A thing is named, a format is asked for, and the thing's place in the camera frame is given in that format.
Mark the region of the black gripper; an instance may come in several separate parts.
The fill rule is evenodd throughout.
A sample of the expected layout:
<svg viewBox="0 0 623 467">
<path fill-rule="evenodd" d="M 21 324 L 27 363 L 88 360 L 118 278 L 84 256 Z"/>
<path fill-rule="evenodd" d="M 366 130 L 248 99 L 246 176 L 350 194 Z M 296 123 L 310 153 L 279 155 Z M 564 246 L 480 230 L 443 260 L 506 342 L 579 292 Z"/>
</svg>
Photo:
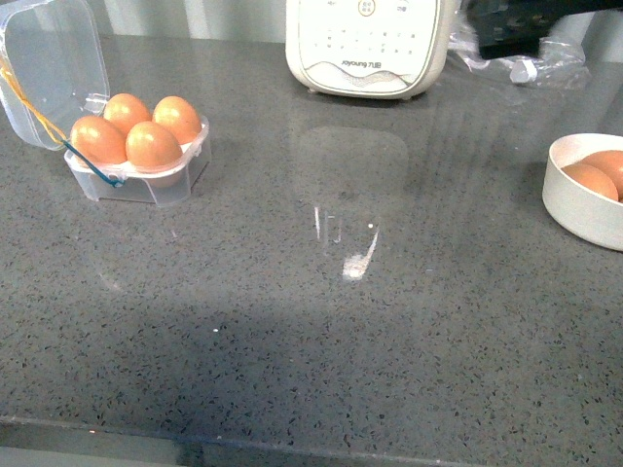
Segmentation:
<svg viewBox="0 0 623 467">
<path fill-rule="evenodd" d="M 464 3 L 467 23 L 485 60 L 513 55 L 538 57 L 540 41 L 572 15 L 621 10 L 621 0 L 473 0 Z"/>
</svg>

